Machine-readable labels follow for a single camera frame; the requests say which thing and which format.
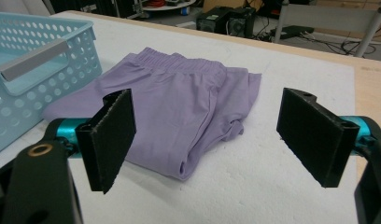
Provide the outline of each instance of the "folded garment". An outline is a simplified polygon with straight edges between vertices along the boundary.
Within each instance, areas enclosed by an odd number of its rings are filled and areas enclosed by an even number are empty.
[[[244,68],[144,49],[50,104],[43,117],[92,117],[102,97],[132,89],[137,134],[126,160],[185,180],[206,150],[243,131],[260,81]]]

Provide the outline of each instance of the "basket handle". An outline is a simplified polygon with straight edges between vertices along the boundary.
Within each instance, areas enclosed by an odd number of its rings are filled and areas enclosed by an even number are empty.
[[[29,53],[0,65],[0,73],[6,81],[11,81],[33,70],[39,65],[68,50],[66,40],[57,38]]]

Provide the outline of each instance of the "elastic waistband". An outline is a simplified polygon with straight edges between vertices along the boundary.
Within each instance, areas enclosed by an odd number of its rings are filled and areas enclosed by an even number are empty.
[[[222,63],[206,59],[187,59],[178,53],[167,55],[150,48],[137,54],[134,62],[148,68],[170,72],[226,74],[226,67]]]

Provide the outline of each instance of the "lavender shorts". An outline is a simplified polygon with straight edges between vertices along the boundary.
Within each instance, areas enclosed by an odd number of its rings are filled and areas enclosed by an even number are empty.
[[[243,132],[260,83],[261,75],[245,68],[144,49],[53,102],[42,116],[90,118],[105,95],[132,89],[137,133],[126,160],[185,180],[214,144]]]

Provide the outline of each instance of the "white table surface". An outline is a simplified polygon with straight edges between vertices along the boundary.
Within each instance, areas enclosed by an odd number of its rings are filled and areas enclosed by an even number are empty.
[[[70,12],[55,17],[94,22],[104,71],[128,53],[150,47],[262,73],[244,134],[207,152],[186,182],[125,162],[103,195],[90,191],[82,160],[69,160],[85,223],[357,223],[354,158],[339,188],[324,189],[275,130],[284,87],[315,94],[337,115],[354,115],[352,67]],[[38,141],[46,125],[41,122],[2,151],[0,166]]]

